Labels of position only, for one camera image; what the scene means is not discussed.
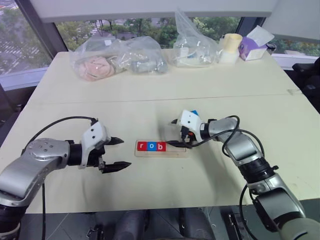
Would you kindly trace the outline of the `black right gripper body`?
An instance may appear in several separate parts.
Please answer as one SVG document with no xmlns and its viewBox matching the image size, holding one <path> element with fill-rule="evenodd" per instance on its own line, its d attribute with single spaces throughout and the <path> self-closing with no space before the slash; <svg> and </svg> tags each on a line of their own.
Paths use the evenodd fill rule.
<svg viewBox="0 0 320 240">
<path fill-rule="evenodd" d="M 195 134 L 191 132 L 187 127 L 182 126 L 180 133 L 182 144 L 184 146 L 196 146 L 198 144 Z"/>
</svg>

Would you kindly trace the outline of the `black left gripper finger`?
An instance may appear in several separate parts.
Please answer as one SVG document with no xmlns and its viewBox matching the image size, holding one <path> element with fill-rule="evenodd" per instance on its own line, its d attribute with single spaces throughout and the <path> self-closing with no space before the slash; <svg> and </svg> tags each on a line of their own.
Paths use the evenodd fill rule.
<svg viewBox="0 0 320 240">
<path fill-rule="evenodd" d="M 107 146 L 115 146 L 124 143 L 121 138 L 118 137 L 111 137 L 110 141 L 106 143 Z"/>
<path fill-rule="evenodd" d="M 115 173 L 129 167 L 131 164 L 132 164 L 131 162 L 126 162 L 126 161 L 117 161 L 117 162 L 114 162 L 113 164 L 105 164 L 102 169 L 102 173 L 103 174 Z"/>
</svg>

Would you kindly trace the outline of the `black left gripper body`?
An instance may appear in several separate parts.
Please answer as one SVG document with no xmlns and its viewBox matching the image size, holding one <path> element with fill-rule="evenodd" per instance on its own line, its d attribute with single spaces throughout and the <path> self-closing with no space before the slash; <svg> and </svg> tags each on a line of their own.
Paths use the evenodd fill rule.
<svg viewBox="0 0 320 240">
<path fill-rule="evenodd" d="M 87 161 L 87 167 L 98 168 L 101 173 L 111 173 L 111 168 L 107 166 L 105 161 L 103 160 L 103 155 L 106 153 L 105 151 L 106 142 L 101 142 L 90 151 Z"/>
</svg>

